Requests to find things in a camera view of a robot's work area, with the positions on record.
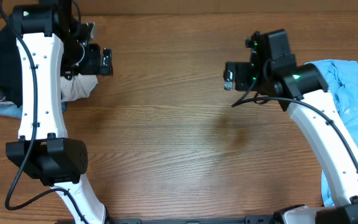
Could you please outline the plain black t-shirt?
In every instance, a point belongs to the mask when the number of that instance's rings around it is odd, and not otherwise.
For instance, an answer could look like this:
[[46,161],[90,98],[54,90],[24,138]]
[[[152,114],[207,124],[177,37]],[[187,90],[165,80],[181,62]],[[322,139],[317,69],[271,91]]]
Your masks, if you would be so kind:
[[22,106],[22,67],[16,36],[5,26],[0,31],[0,90],[6,94],[6,102]]

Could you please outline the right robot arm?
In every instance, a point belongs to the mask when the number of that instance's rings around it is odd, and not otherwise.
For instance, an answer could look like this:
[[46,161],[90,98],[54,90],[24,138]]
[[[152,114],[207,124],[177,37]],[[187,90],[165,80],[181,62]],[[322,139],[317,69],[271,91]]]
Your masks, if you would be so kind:
[[295,205],[275,212],[271,223],[358,223],[358,149],[318,69],[272,60],[227,62],[223,79],[226,90],[262,94],[253,101],[278,101],[305,135],[327,178],[333,207]]

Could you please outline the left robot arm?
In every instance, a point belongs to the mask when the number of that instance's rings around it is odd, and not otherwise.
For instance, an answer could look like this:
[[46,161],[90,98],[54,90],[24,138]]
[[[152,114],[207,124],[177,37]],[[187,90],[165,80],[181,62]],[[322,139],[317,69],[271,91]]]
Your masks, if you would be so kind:
[[111,223],[86,176],[83,141],[68,137],[62,112],[62,75],[112,75],[112,51],[93,43],[94,24],[73,16],[74,1],[18,5],[5,19],[15,37],[22,72],[18,140],[6,155],[19,169],[57,193],[75,223]]

